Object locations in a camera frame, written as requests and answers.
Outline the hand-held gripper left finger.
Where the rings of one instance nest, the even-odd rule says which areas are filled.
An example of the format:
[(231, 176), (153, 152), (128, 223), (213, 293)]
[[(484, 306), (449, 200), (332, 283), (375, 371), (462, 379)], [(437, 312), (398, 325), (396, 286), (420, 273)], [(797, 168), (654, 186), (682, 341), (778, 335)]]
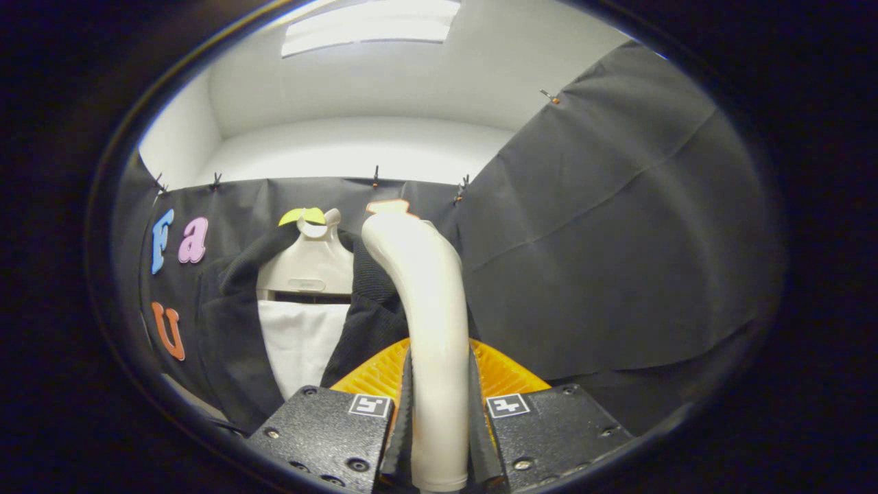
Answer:
[(316, 482), (379, 493), (410, 482), (413, 369), (409, 340), (330, 387), (299, 388), (248, 439), (255, 451)]

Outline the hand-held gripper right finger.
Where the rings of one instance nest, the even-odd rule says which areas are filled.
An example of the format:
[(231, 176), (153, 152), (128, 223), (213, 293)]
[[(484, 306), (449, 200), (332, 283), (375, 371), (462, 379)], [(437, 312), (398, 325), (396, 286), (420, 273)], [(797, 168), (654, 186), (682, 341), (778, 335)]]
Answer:
[(577, 384), (552, 386), (471, 340), (470, 457), (488, 493), (532, 493), (602, 462), (633, 435)]

